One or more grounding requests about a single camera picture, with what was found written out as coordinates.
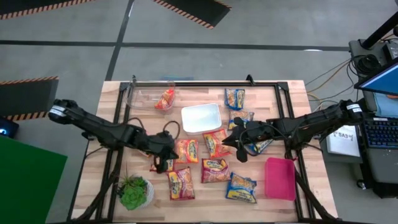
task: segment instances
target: green surface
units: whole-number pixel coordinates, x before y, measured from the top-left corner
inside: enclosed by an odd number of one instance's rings
[[[45,223],[66,161],[0,136],[1,223]]]

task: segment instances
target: green plant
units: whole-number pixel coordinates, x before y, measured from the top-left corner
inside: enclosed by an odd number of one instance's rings
[[[142,177],[128,177],[126,171],[117,193],[122,205],[134,210],[147,201],[147,182]]]

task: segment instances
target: white plastic container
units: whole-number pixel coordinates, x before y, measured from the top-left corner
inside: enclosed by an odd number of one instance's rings
[[[220,110],[216,103],[184,107],[181,117],[182,127],[188,135],[201,134],[221,127]]]

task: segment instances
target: yellow black striped tape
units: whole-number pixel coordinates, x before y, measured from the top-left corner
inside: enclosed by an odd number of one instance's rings
[[[169,3],[167,3],[167,2],[164,2],[162,0],[153,0],[153,1],[156,2],[157,4],[160,4],[163,7],[166,7],[167,9],[170,9],[170,10],[180,14],[183,17],[186,17],[186,18],[192,20],[193,22],[196,22],[197,24],[200,24],[200,25],[206,27],[207,29],[213,29],[214,28],[209,23],[207,23],[207,22],[205,22],[205,21],[203,21],[203,20],[201,20],[201,19],[199,19],[199,18],[197,18],[197,17],[195,17],[195,16],[193,16],[193,15],[191,15],[191,14],[189,14],[189,13],[187,13],[187,12],[185,12],[185,11],[183,11],[183,10],[181,10],[181,9],[171,5],[171,4],[169,4]],[[224,5],[224,6],[226,6],[226,7],[231,9],[230,6],[227,6],[226,4],[224,4],[222,2],[219,2],[219,1],[216,1],[216,2],[218,2],[218,3],[220,3],[220,4],[222,4],[222,5]]]
[[[45,118],[48,115],[48,111],[41,111],[35,113],[28,113],[28,114],[15,114],[5,116],[5,118],[9,121],[22,121],[27,119],[37,119],[37,118]]]
[[[26,10],[19,11],[19,12],[10,12],[9,14],[0,15],[0,20],[11,19],[11,18],[15,18],[18,16],[26,16],[26,15],[34,14],[37,12],[44,12],[44,11],[48,11],[48,10],[52,10],[52,9],[59,9],[61,7],[72,6],[72,5],[76,5],[76,4],[80,4],[80,3],[84,3],[84,2],[90,2],[90,1],[95,1],[95,0],[71,0],[71,1],[67,1],[67,2],[61,2],[58,4],[52,4],[49,6],[37,7],[34,9],[26,9]]]
[[[28,78],[25,80],[3,81],[3,82],[0,82],[0,85],[12,85],[12,84],[18,84],[18,83],[27,83],[27,82],[41,82],[41,81],[57,80],[57,79],[59,79],[58,76],[42,77],[42,78]]]

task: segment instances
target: ramen packet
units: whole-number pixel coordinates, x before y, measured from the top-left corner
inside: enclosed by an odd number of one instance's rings
[[[156,109],[167,110],[173,105],[174,90],[169,89],[163,92],[160,100],[155,104]]]
[[[203,137],[205,138],[207,148],[210,151],[211,158],[227,156],[231,154],[229,147],[222,144],[222,140],[226,139],[224,129],[203,133]]]
[[[266,147],[271,144],[274,140],[273,139],[268,139],[265,141],[261,141],[261,142],[257,142],[256,146],[254,146],[254,144],[247,144],[244,145],[244,148],[246,149],[246,151],[250,154],[250,155],[258,155],[261,154]]]
[[[243,120],[244,124],[248,121],[252,121],[254,117],[253,112],[246,112],[246,111],[230,111],[229,112],[229,123],[228,123],[228,131],[232,130],[236,124],[234,123],[234,118],[239,117]]]
[[[212,183],[230,180],[228,165],[224,159],[202,159],[201,182]]]
[[[170,171],[167,173],[170,187],[170,200],[195,199],[191,168]]]
[[[232,110],[241,110],[244,102],[244,89],[225,89],[225,105]]]
[[[167,159],[167,170],[166,171],[173,171],[174,170],[174,160],[173,159]],[[159,163],[159,157],[156,157],[156,163]],[[154,164],[154,161],[152,160],[150,164],[149,171],[151,172],[156,172],[156,166]]]
[[[250,178],[243,178],[232,172],[225,197],[249,203],[257,203],[257,200],[254,197],[254,188],[256,186],[256,181],[253,181]]]
[[[175,153],[178,154],[175,163],[198,162],[198,140],[178,140]]]

